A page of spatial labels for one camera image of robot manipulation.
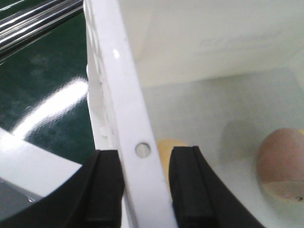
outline egg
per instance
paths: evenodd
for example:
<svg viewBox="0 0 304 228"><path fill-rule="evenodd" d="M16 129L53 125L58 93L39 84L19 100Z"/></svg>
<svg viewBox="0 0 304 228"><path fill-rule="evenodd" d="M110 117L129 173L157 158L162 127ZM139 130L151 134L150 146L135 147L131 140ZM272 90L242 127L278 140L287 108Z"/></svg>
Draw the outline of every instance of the egg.
<svg viewBox="0 0 304 228"><path fill-rule="evenodd" d="M267 193L288 202L304 202L304 135L282 128L261 143L256 163Z"/></svg>
<svg viewBox="0 0 304 228"><path fill-rule="evenodd" d="M160 154L162 168L164 170L166 181L168 184L169 184L169 162L170 162L171 152L174 146L188 146L188 145L183 141L177 139L163 139L157 141L157 148Z"/></svg>

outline white plastic container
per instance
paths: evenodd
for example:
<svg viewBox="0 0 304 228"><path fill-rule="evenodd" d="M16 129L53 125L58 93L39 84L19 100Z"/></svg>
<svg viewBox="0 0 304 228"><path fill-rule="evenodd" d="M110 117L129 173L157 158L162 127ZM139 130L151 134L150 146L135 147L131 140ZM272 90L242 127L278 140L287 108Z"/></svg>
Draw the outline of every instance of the white plastic container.
<svg viewBox="0 0 304 228"><path fill-rule="evenodd" d="M85 0L85 16L95 145L119 150L126 226L176 227L154 136L200 146L265 227L304 226L255 169L267 134L304 128L303 1Z"/></svg>

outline dark green surface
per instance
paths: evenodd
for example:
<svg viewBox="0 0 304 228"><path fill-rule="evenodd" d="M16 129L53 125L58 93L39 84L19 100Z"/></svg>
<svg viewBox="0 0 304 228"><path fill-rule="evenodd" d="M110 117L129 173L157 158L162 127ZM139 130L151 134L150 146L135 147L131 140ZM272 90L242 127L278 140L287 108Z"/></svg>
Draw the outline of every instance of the dark green surface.
<svg viewBox="0 0 304 228"><path fill-rule="evenodd" d="M34 7L41 2L44 1L43 0L0 0L0 20L19 11Z"/></svg>
<svg viewBox="0 0 304 228"><path fill-rule="evenodd" d="M40 100L71 79L86 78L86 30L80 14L0 65L0 127L11 131ZM84 163L94 150L87 101L46 123L27 141Z"/></svg>

